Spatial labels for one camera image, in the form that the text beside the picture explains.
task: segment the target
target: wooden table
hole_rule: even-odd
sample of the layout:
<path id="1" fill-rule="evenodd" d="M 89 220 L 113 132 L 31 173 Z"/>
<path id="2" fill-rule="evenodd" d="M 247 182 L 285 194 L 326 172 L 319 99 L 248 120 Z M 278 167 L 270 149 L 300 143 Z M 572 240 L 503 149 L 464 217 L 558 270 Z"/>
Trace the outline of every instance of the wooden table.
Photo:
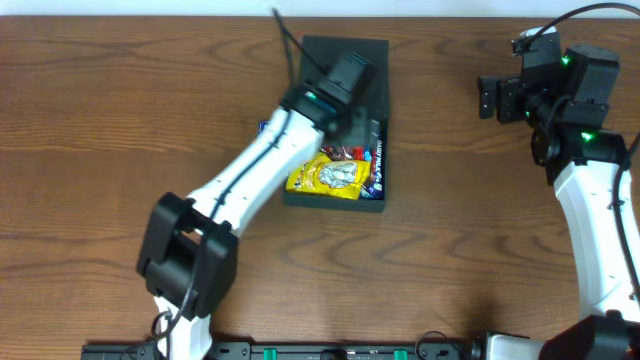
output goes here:
<path id="1" fill-rule="evenodd" d="M 477 114 L 476 77 L 518 73 L 509 40 L 544 22 L 287 19 L 296 34 L 391 41 L 388 206 L 274 196 L 242 239 L 215 331 L 412 342 L 432 329 L 545 339 L 575 323 L 567 225 L 531 130 Z M 640 24 L 560 28 L 564 45 L 620 54 L 606 124 L 629 141 Z M 268 18 L 0 18 L 0 358 L 77 359 L 87 341 L 148 334 L 156 308 L 134 264 L 153 204 L 238 155 L 285 74 Z"/>

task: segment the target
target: yellow wrapper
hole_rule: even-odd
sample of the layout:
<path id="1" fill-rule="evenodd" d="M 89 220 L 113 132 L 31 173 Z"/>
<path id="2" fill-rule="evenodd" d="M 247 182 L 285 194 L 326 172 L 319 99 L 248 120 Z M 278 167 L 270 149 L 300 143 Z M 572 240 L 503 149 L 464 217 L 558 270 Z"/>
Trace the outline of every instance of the yellow wrapper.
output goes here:
<path id="1" fill-rule="evenodd" d="M 370 168 L 368 161 L 331 161 L 327 155 L 319 153 L 289 175 L 286 189 L 293 193 L 358 200 Z"/>

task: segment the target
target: white background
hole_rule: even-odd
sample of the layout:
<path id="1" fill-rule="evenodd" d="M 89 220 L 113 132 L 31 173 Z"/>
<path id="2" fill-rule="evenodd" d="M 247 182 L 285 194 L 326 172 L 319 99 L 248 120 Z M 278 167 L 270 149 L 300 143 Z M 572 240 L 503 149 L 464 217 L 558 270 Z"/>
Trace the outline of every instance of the white background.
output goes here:
<path id="1" fill-rule="evenodd" d="M 598 0 L 0 0 L 0 15 L 556 17 Z M 640 0 L 622 1 L 640 6 Z M 633 17 L 598 10 L 587 17 Z"/>

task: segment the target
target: open box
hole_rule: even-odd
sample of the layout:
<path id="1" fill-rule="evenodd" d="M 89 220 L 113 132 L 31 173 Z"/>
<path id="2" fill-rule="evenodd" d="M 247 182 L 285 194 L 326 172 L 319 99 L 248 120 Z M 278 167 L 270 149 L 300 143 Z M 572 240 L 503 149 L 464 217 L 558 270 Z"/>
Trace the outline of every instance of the open box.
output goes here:
<path id="1" fill-rule="evenodd" d="M 304 206 L 324 209 L 338 209 L 364 212 L 382 212 L 385 202 L 388 199 L 388 176 L 387 146 L 389 138 L 387 136 L 389 128 L 389 42 L 387 40 L 374 39 L 351 39 L 335 38 L 324 36 L 305 36 L 304 49 L 320 65 L 330 68 L 338 57 L 347 51 L 355 52 L 367 61 L 372 63 L 378 70 L 377 76 L 368 89 L 362 94 L 352 114 L 353 130 L 338 138 L 332 145 L 354 144 L 354 141 L 361 138 L 362 143 L 369 133 L 371 120 L 376 120 L 380 124 L 380 139 L 382 140 L 382 190 L 381 199 L 340 199 L 323 195 L 298 194 L 284 191 L 283 200 L 287 205 Z M 315 82 L 322 75 L 305 58 L 300 62 L 301 81 Z"/>

